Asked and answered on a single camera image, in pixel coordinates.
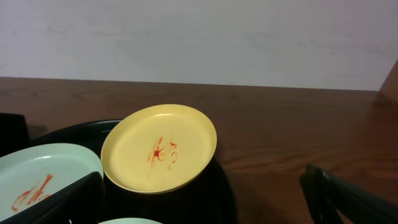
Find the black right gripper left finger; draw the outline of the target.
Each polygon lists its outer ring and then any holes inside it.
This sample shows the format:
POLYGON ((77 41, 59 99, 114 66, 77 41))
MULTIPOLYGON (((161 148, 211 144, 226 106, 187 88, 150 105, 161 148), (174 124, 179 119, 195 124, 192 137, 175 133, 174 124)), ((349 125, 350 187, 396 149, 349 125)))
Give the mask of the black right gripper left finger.
POLYGON ((103 178, 92 172, 1 224, 98 224, 104 198, 103 178))

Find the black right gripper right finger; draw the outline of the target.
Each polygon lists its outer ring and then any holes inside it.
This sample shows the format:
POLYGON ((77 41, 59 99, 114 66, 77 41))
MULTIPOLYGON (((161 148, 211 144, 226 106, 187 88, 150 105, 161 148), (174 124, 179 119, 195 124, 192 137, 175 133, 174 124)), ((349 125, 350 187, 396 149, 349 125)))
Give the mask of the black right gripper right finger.
POLYGON ((389 203, 315 165, 306 166, 299 177, 307 207, 316 224, 397 224, 397 205, 389 203))

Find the mint green plate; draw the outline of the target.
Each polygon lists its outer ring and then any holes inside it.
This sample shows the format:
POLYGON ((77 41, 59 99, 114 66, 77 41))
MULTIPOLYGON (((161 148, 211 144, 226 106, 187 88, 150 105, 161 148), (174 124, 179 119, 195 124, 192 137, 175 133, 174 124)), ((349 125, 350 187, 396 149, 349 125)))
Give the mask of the mint green plate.
POLYGON ((98 224, 162 224, 162 223, 145 218, 117 218, 113 220, 103 221, 98 224))
POLYGON ((2 156, 1 220, 43 201, 92 172, 104 176, 99 157, 77 144, 43 144, 2 156))

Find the yellow plate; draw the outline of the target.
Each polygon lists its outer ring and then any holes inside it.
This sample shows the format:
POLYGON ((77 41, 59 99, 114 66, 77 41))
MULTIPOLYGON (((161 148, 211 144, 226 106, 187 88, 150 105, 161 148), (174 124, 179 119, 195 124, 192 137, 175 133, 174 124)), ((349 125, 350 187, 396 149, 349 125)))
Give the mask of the yellow plate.
POLYGON ((140 194, 161 194, 196 178, 210 163, 216 129, 201 111, 176 104, 136 111, 120 121, 101 148, 108 179, 140 194))

